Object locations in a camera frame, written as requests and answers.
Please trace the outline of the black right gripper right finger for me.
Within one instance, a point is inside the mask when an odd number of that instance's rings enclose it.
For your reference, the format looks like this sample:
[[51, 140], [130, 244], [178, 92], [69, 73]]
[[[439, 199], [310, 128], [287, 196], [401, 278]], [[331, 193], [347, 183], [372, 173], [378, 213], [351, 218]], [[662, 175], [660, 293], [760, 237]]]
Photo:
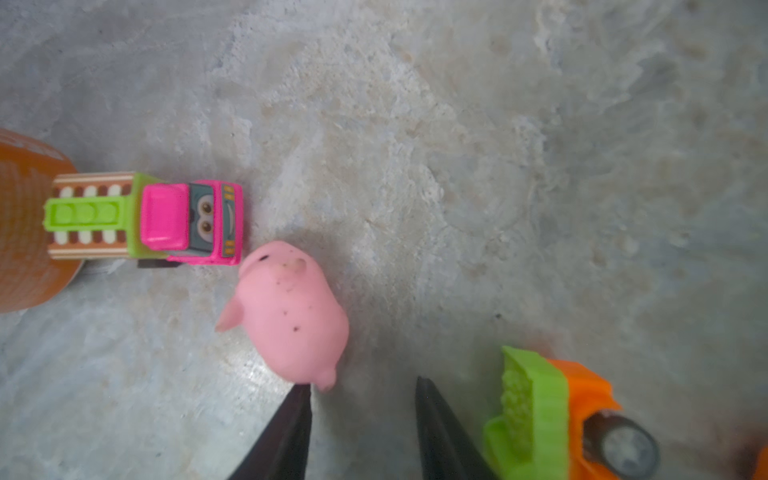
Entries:
[[497, 479], [429, 378], [417, 378], [415, 410], [423, 479]]

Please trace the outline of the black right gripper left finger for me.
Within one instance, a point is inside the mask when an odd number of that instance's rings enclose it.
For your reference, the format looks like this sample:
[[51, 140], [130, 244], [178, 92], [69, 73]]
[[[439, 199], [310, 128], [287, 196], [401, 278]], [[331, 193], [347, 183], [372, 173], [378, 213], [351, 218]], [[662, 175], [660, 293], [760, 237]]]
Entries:
[[304, 480], [311, 428], [311, 386], [295, 384], [229, 479]]

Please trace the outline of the pink pig toy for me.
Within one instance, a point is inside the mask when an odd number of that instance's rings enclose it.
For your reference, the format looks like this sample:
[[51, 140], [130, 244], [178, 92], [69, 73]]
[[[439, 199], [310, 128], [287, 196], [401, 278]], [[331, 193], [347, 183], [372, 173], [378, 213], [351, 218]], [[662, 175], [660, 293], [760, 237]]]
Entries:
[[334, 387], [350, 325], [317, 261], [284, 241], [262, 245], [243, 261], [233, 296], [215, 329], [245, 330], [281, 379]]

